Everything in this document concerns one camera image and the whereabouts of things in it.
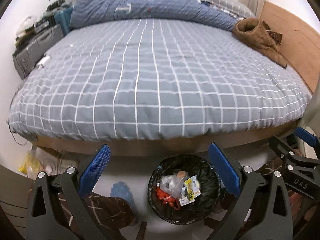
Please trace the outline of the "person's right hand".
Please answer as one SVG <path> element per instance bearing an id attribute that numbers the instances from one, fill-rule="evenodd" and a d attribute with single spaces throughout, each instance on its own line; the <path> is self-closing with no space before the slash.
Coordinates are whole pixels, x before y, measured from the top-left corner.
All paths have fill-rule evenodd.
<path id="1" fill-rule="evenodd" d="M 302 211 L 302 204 L 303 204 L 303 196 L 293 193 L 290 196 L 290 206 L 291 206 L 291 215 L 292 215 L 292 220 L 295 221 L 297 219 L 297 216 L 300 214 Z M 310 208 L 304 215 L 304 219 L 306 221 L 309 221 L 311 217 L 314 214 L 313 207 Z"/>

